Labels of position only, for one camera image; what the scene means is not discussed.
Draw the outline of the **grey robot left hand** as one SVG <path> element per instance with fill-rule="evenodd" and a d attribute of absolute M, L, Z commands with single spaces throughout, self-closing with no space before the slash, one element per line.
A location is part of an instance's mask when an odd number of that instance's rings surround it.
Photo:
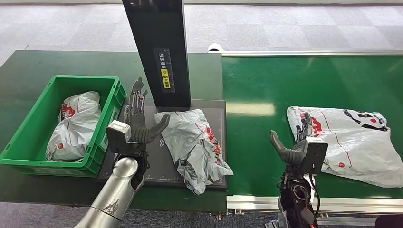
<path fill-rule="evenodd" d="M 128 104 L 124 107 L 124 123 L 131 128 L 131 142 L 149 144 L 168 126 L 170 115 L 165 114 L 155 126 L 146 127 L 144 106 L 148 91 L 142 91 L 143 86 L 143 79 L 138 77 L 132 86 Z"/>

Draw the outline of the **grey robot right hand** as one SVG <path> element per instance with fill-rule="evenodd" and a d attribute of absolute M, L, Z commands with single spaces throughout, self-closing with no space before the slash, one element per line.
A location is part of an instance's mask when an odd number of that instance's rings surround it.
<path fill-rule="evenodd" d="M 283 143 L 278 139 L 278 135 L 275 131 L 270 130 L 269 139 L 272 146 L 275 148 L 280 159 L 289 165 L 299 165 L 304 157 L 303 152 L 304 141 L 312 134 L 312 121 L 308 112 L 304 112 L 304 117 L 301 119 L 302 126 L 297 125 L 297 139 L 296 144 L 292 149 L 286 148 Z"/>

